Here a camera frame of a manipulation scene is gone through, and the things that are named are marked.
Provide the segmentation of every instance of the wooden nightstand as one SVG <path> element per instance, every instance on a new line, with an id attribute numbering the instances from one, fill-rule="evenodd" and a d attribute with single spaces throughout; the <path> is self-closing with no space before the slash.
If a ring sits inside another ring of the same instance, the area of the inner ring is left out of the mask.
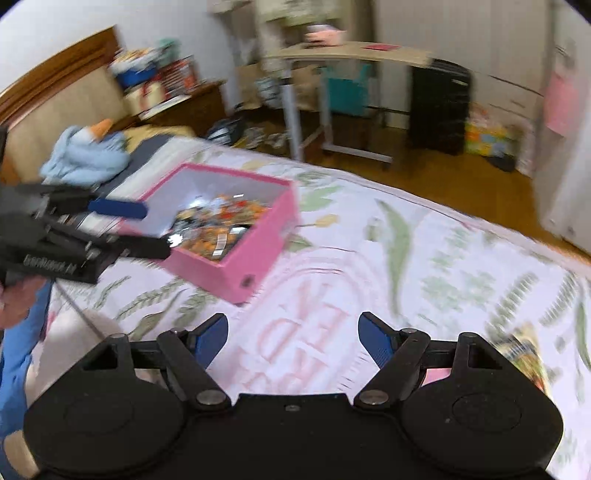
<path id="1" fill-rule="evenodd" d="M 191 98 L 173 105 L 143 121 L 158 127 L 186 125 L 195 135 L 204 137 L 213 124 L 227 117 L 220 87 L 224 81 L 204 83 L 198 86 Z"/>

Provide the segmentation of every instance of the drawer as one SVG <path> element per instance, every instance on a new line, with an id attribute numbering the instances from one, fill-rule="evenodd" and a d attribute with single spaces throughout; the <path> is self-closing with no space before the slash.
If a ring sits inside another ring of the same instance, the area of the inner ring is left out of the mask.
<path id="1" fill-rule="evenodd" d="M 488 83 L 490 106 L 517 113 L 531 120 L 539 116 L 543 98 L 537 93 L 500 80 L 490 79 Z"/>

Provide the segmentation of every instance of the black cabinet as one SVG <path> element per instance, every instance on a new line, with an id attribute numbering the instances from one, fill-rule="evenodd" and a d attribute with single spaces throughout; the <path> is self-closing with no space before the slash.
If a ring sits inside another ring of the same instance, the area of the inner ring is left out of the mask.
<path id="1" fill-rule="evenodd" d="M 428 68 L 413 67 L 409 143 L 451 155 L 464 151 L 472 75 L 462 66 L 433 60 Z"/>

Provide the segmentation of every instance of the white wardrobe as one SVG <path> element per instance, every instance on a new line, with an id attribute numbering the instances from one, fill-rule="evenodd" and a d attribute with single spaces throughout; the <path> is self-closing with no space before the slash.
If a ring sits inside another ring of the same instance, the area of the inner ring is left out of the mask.
<path id="1" fill-rule="evenodd" d="M 554 43 L 571 57 L 578 101 L 565 137 L 541 131 L 536 207 L 546 230 L 591 252 L 591 25 L 565 0 L 556 0 L 555 18 Z"/>
<path id="2" fill-rule="evenodd" d="M 424 48 L 467 67 L 474 72 L 475 101 L 534 119 L 547 71 L 548 2 L 374 0 L 376 40 Z M 383 106 L 408 112 L 407 69 L 384 65 L 382 74 Z M 393 115 L 391 123 L 405 127 L 406 120 Z"/>

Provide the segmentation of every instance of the wooden floor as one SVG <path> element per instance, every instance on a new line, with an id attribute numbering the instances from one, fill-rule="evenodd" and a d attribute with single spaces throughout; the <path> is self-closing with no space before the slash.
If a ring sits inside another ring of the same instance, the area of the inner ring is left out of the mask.
<path id="1" fill-rule="evenodd" d="M 335 143 L 361 147 L 364 124 L 354 119 L 335 118 Z M 266 130 L 277 131 L 277 122 L 264 122 Z M 303 118 L 304 134 L 317 125 Z M 468 215 L 516 230 L 526 236 L 591 258 L 573 245 L 545 231 L 537 220 L 531 180 L 514 171 L 506 173 L 483 157 L 463 154 L 457 157 L 431 150 L 406 147 L 405 130 L 372 129 L 370 150 L 391 155 L 394 163 L 384 164 L 344 154 L 327 154 L 316 141 L 306 152 L 308 163 L 355 173 L 368 180 L 396 187 L 419 197 L 446 205 Z"/>

